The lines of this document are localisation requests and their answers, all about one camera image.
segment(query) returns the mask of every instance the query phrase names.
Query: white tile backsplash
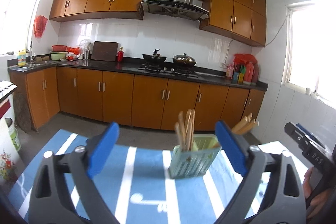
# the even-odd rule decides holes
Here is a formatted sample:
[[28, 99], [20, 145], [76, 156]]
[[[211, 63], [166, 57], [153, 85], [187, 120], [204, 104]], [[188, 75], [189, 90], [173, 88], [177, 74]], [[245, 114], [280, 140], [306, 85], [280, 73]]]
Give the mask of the white tile backsplash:
[[[58, 43], [76, 47], [85, 38], [118, 42], [124, 47], [125, 56], [137, 58], [160, 49], [168, 62], [177, 54], [187, 53], [195, 58], [197, 66], [223, 70], [219, 65], [226, 57], [231, 39], [198, 28], [198, 21], [149, 13], [144, 14], [143, 20], [76, 20], [61, 23]], [[235, 53], [251, 51], [251, 46], [232, 41], [226, 63], [233, 61]]]

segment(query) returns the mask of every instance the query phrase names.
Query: blue striped tablecloth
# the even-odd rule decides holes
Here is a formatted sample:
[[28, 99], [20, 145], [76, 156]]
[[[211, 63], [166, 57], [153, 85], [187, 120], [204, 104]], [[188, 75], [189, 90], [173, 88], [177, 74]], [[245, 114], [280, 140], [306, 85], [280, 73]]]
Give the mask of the blue striped tablecloth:
[[[9, 200], [28, 221], [30, 190], [43, 153], [69, 153], [86, 138], [65, 130], [55, 136], [34, 157], [9, 194]], [[234, 195], [242, 178], [222, 150], [203, 177], [169, 178], [171, 151], [115, 145], [106, 164], [93, 181], [111, 212], [121, 224], [213, 224]], [[66, 181], [80, 216], [88, 218], [70, 174]], [[257, 212], [254, 199], [247, 217]]]

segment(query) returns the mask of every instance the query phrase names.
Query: red bottle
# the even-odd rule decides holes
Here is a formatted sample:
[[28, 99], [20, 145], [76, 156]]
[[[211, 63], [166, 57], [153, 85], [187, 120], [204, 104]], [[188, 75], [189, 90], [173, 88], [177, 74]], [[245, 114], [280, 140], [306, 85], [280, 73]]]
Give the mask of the red bottle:
[[123, 61], [123, 57], [124, 57], [123, 47], [120, 47], [120, 51], [118, 51], [117, 61], [118, 62]]

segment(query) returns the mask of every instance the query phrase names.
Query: plastic bag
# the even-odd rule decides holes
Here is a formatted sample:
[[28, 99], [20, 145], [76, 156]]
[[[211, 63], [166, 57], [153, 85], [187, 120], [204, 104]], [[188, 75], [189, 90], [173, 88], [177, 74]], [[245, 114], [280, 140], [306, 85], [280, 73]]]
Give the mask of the plastic bag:
[[35, 37], [42, 37], [45, 26], [48, 20], [44, 16], [37, 16], [34, 20], [34, 35]]

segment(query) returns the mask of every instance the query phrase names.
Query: range hood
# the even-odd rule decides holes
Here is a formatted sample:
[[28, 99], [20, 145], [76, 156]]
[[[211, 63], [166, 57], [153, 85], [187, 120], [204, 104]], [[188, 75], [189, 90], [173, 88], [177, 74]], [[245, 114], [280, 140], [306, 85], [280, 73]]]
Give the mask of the range hood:
[[152, 14], [169, 15], [198, 20], [208, 18], [209, 11], [192, 5], [190, 0], [146, 0], [141, 2], [143, 10]]

